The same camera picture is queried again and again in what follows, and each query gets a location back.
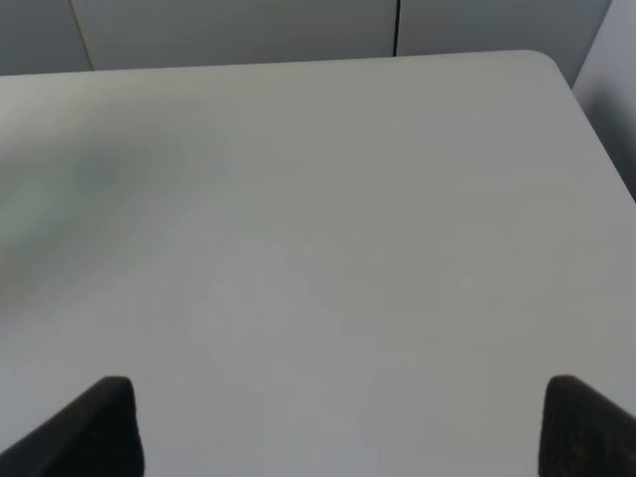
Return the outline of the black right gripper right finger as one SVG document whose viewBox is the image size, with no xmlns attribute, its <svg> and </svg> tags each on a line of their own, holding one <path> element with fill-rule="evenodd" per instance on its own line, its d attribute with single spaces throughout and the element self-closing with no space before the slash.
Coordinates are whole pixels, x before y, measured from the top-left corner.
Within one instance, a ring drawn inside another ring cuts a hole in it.
<svg viewBox="0 0 636 477">
<path fill-rule="evenodd" d="M 635 417 L 575 376 L 548 382 L 538 474 L 633 476 Z"/>
</svg>

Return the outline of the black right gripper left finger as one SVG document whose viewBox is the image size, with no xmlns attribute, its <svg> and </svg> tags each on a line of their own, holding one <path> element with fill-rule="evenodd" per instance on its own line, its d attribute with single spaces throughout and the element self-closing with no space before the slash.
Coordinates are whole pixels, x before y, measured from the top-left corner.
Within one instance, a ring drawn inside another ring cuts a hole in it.
<svg viewBox="0 0 636 477">
<path fill-rule="evenodd" d="M 104 377 L 1 453 L 3 476 L 142 476 L 132 381 Z"/>
</svg>

